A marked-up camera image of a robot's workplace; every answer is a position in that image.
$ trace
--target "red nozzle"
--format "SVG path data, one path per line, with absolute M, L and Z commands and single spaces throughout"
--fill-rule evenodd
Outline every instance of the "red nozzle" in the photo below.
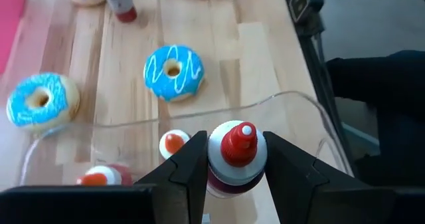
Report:
M 248 165 L 257 154 L 257 130 L 250 122 L 233 127 L 221 141 L 221 155 L 234 167 Z
M 108 179 L 102 173 L 87 174 L 81 178 L 81 185 L 95 186 L 106 185 L 107 183 Z

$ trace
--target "black metal frame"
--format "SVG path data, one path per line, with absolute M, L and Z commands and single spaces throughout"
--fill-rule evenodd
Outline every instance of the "black metal frame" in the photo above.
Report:
M 343 133 L 341 120 L 339 119 L 339 115 L 337 113 L 337 107 L 335 105 L 329 74 L 324 65 L 319 60 L 316 49 L 313 46 L 311 37 L 303 36 L 300 34 L 298 34 L 297 37 L 304 55 L 305 63 L 308 67 L 311 81 L 317 94 L 317 99 L 328 113 L 332 121 L 333 127 L 335 128 L 335 131 L 338 135 L 338 138 L 341 141 L 341 145 L 343 146 L 349 165 L 351 166 L 351 169 L 353 170 L 353 173 L 356 176 L 357 170 L 353 165 L 353 155 L 351 154 L 351 149 L 348 146 L 348 141 Z

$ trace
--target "clear plastic tray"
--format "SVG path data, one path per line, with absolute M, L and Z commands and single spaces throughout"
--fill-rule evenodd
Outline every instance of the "clear plastic tray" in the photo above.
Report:
M 158 143 L 166 131 L 177 128 L 191 135 L 199 130 L 211 132 L 228 120 L 252 122 L 259 130 L 274 132 L 329 165 L 351 174 L 323 108 L 303 94 L 284 92 L 243 108 L 169 120 L 114 126 L 71 123 L 49 130 L 30 145 L 23 160 L 19 184 L 74 185 L 76 179 L 93 165 L 116 163 L 129 166 L 136 180 L 163 162 Z M 264 207 L 268 205 L 271 209 L 267 211 Z M 240 223 L 248 223 L 253 218 L 239 211 L 255 211 L 259 223 L 277 220 L 266 178 L 253 190 L 234 199 L 220 200 L 207 195 L 205 213 L 211 214 L 212 221 L 215 218 L 217 223 L 236 223 L 224 218 L 234 216 Z

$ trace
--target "wood grain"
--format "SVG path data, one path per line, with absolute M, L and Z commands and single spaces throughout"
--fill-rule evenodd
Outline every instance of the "wood grain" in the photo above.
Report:
M 285 0 L 134 0 L 139 18 L 122 24 L 108 6 L 83 8 L 68 0 L 28 0 L 5 74 L 0 77 L 0 106 L 16 84 L 38 72 L 59 72 L 81 92 L 76 122 L 102 125 L 157 119 L 120 128 L 80 125 L 41 140 L 27 183 L 73 184 L 94 163 L 123 162 L 141 177 L 163 160 L 158 140 L 170 128 L 190 134 L 209 132 L 229 119 L 250 120 L 315 154 L 320 142 L 334 144 L 317 108 L 297 94 L 261 106 L 238 108 L 282 91 L 315 93 Z M 202 58 L 206 80 L 196 97 L 182 102 L 158 100 L 144 86 L 147 56 L 168 44 L 192 47 Z M 23 155 L 37 137 L 7 122 L 0 133 L 1 187 L 16 183 Z M 344 159 L 324 148 L 333 166 Z M 234 199 L 207 195 L 205 212 L 213 223 L 277 223 L 267 180 Z

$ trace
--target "wooden countertop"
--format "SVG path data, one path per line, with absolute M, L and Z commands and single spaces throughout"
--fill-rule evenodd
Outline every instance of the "wooden countertop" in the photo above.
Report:
M 125 25 L 103 5 L 79 8 L 68 0 L 28 0 L 7 70 L 0 77 L 0 106 L 5 106 L 18 81 L 46 71 L 77 82 L 82 97 L 77 122 L 166 120 L 245 106 L 289 90 L 316 99 L 285 0 L 134 2 L 139 19 Z M 207 79 L 196 97 L 168 104 L 144 86 L 143 66 L 155 49 L 175 43 L 200 54 Z M 288 111 L 287 117 L 283 122 L 296 137 L 290 141 L 301 148 L 309 149 L 308 140 L 325 132 L 318 112 Z M 4 108 L 0 124 L 0 160 L 10 167 L 0 170 L 2 177 L 8 177 L 0 183 L 6 188 L 16 184 L 21 158 L 33 139 L 7 122 Z M 143 144 L 154 147 L 149 158 L 153 166 L 160 163 L 156 144 Z M 333 165 L 339 159 L 329 148 L 323 157 Z M 213 223 L 278 222 L 265 178 L 253 191 L 234 199 L 208 196 L 205 212 Z

